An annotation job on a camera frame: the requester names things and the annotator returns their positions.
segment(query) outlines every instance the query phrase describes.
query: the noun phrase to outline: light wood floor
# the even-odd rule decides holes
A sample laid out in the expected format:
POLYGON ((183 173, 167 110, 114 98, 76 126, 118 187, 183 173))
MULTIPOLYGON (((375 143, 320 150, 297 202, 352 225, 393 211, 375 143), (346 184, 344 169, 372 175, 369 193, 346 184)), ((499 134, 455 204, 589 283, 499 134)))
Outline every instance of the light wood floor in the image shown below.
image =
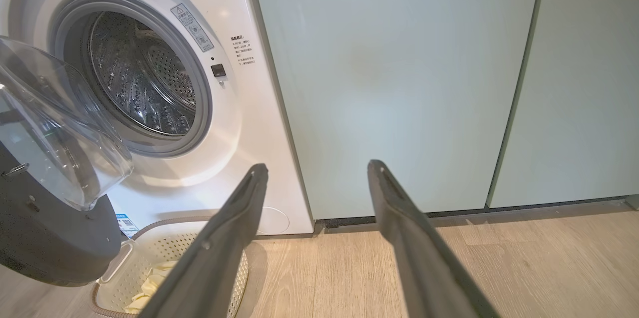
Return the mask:
MULTIPOLYGON (((502 316, 639 317, 639 212, 617 201, 565 211, 433 222, 502 316)), ((251 243, 238 317, 407 317, 392 247, 377 232, 335 231, 251 243)), ((87 288, 0 268, 0 317, 98 318, 87 288)))

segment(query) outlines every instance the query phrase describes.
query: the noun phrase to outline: cabinet door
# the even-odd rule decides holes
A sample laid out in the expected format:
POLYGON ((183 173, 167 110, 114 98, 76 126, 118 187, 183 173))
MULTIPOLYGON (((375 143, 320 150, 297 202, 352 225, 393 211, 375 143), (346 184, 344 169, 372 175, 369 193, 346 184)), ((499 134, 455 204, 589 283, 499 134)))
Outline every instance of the cabinet door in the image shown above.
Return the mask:
POLYGON ((534 0, 260 0, 313 217, 372 216, 382 159, 423 211, 484 207, 534 0))
POLYGON ((490 207, 639 193, 639 0, 541 0, 490 207))

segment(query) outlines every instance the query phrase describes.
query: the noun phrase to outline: light green cabinet door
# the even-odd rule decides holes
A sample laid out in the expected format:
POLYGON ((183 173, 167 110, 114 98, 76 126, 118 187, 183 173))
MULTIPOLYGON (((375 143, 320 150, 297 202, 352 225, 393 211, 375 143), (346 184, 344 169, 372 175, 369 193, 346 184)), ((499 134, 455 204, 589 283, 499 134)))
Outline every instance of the light green cabinet door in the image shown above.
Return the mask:
POLYGON ((373 215, 382 159, 423 211, 484 207, 534 0, 260 0, 313 217, 373 215))
POLYGON ((490 207, 639 193, 639 0, 541 0, 490 207))

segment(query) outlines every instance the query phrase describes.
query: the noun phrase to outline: front-loading washing machine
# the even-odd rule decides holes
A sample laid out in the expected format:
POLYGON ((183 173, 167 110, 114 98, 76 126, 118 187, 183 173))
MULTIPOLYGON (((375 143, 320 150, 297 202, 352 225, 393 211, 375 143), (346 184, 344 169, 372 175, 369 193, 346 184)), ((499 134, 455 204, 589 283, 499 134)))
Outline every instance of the front-loading washing machine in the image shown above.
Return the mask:
POLYGON ((215 213, 255 163, 258 232, 313 231, 253 1, 0 0, 0 34, 77 68, 132 152, 109 191, 130 234, 215 213))

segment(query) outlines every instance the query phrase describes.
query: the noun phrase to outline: white plastic basket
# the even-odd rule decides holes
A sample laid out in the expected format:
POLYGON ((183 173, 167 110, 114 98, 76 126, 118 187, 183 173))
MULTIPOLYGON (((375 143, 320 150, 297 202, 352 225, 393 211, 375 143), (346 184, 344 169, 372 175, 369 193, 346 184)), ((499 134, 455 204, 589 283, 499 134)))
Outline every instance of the white plastic basket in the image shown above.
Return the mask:
MULTIPOLYGON (((135 318, 137 314, 126 313, 124 308, 131 304, 134 295, 141 292, 151 267, 180 259, 207 222, 208 218, 161 221, 145 227, 124 242, 119 255, 123 258, 98 279, 91 292, 93 310, 112 318, 135 318)), ((235 317, 248 277, 249 262, 242 252, 227 318, 235 317)))

